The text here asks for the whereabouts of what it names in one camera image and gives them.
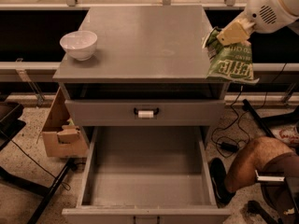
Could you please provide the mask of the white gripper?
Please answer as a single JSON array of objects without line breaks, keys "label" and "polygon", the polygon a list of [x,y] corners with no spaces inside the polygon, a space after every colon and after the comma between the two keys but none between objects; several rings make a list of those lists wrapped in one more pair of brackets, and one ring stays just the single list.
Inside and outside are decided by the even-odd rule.
[{"label": "white gripper", "polygon": [[248,40],[253,28],[269,34],[295,22],[295,0],[249,0],[245,13],[249,20],[233,20],[217,34],[223,46]]}]

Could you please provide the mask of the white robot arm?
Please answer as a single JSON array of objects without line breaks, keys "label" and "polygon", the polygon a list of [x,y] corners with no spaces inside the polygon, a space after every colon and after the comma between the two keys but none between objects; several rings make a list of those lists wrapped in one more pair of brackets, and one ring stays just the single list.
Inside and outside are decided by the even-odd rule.
[{"label": "white robot arm", "polygon": [[246,41],[251,34],[271,34],[299,19],[299,0],[249,0],[244,10],[217,35],[223,46]]}]

